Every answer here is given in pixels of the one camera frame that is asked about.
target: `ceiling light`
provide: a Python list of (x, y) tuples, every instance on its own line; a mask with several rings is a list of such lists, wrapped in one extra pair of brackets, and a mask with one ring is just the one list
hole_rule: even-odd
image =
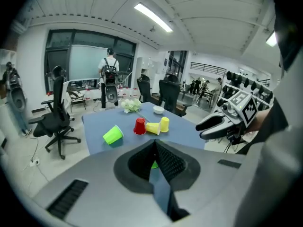
[(150, 11), (147, 7), (139, 3), (135, 9), (145, 14), (147, 17), (151, 18), (158, 25), (160, 25), (166, 32), (172, 32), (172, 29), (157, 15), (155, 15), (152, 11)]
[(266, 44), (270, 45), (271, 47), (274, 47), (277, 44), (275, 32), (273, 32), (266, 40)]

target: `plastic cup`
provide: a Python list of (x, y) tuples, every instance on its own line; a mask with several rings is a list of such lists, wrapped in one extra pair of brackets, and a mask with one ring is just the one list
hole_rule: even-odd
[(161, 132), (166, 133), (169, 131), (169, 119), (167, 117), (161, 118), (160, 125)]
[(146, 132), (145, 119), (138, 118), (136, 120), (136, 125), (134, 126), (134, 133), (138, 135), (143, 135)]
[(161, 130), (160, 123), (147, 123), (146, 124), (146, 130), (148, 132), (151, 132), (151, 133), (154, 133), (156, 135), (159, 135), (160, 134), (160, 130)]
[(159, 167), (159, 166), (158, 166), (157, 162), (154, 161), (153, 164), (152, 164), (152, 169), (156, 169), (156, 168), (158, 168), (158, 167)]
[(110, 145), (117, 141), (120, 138), (123, 138), (123, 133), (120, 130), (120, 128), (116, 125), (114, 125), (113, 128), (111, 128), (105, 135), (103, 135), (103, 139), (105, 142)]

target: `window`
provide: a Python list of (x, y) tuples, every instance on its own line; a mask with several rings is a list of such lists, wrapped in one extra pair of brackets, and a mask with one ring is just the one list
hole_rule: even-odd
[(181, 82), (187, 51), (171, 51), (167, 71), (174, 73)]
[(47, 44), (47, 48), (50, 47), (63, 47), (69, 46), (71, 42), (72, 32), (50, 32), (51, 39)]
[(132, 72), (132, 61), (133, 59), (130, 57), (126, 57), (123, 55), (116, 55), (116, 59), (119, 62), (119, 70), (124, 72)]
[(114, 50), (116, 53), (134, 55), (134, 44), (124, 40), (118, 40)]
[[(93, 31), (50, 30), (45, 49), (45, 90), (52, 90), (51, 72), (57, 65), (66, 70), (66, 80), (99, 78), (98, 64), (107, 56), (104, 48), (113, 48), (119, 61), (119, 80), (133, 70), (136, 44), (116, 36)], [(123, 85), (131, 86), (132, 75)]]
[(103, 35), (76, 32), (73, 44), (113, 48), (115, 39)]

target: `power outlet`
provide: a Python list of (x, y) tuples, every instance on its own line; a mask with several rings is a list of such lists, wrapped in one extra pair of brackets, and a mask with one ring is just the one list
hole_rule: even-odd
[(33, 159), (33, 162), (32, 161), (30, 161), (29, 162), (29, 166), (30, 167), (33, 167), (33, 166), (37, 166), (37, 165), (39, 165), (40, 164), (40, 159)]

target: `blue table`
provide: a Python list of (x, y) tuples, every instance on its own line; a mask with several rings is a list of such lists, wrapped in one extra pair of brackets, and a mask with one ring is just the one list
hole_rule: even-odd
[[(140, 114), (149, 122), (160, 122), (162, 117), (169, 118), (169, 132), (160, 133), (159, 136), (149, 132), (144, 135), (134, 134), (136, 119), (141, 116), (134, 112), (124, 113), (123, 108), (84, 115), (82, 120), (89, 153), (92, 155), (123, 145), (143, 144), (150, 139), (169, 140), (181, 145), (204, 149), (205, 141), (199, 137), (199, 132), (195, 129), (196, 125), (166, 110), (162, 115), (157, 115), (153, 112), (154, 106), (152, 103), (142, 104)], [(115, 124), (122, 130), (124, 137), (109, 146), (104, 142), (103, 135)]]

